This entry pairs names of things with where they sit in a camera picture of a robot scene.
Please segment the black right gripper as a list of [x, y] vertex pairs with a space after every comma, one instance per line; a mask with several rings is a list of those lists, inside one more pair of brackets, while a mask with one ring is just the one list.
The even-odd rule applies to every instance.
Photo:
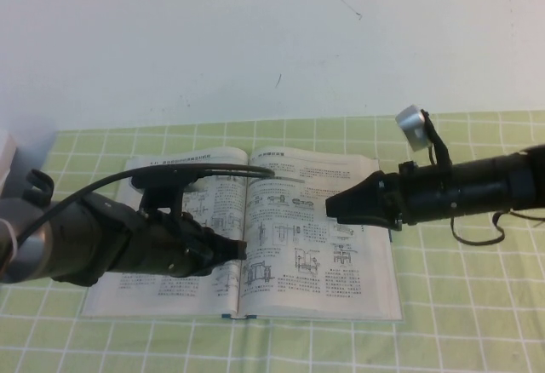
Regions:
[[414, 161], [397, 172], [378, 170], [363, 181], [325, 200], [326, 215], [340, 224], [385, 226], [400, 231], [410, 217], [405, 183], [416, 170]]

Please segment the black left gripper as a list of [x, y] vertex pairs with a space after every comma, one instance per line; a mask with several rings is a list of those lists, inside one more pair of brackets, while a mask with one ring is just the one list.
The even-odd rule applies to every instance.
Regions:
[[247, 259], [247, 243], [199, 224], [188, 213], [157, 211], [130, 238], [126, 271], [174, 278], [204, 277], [232, 261]]

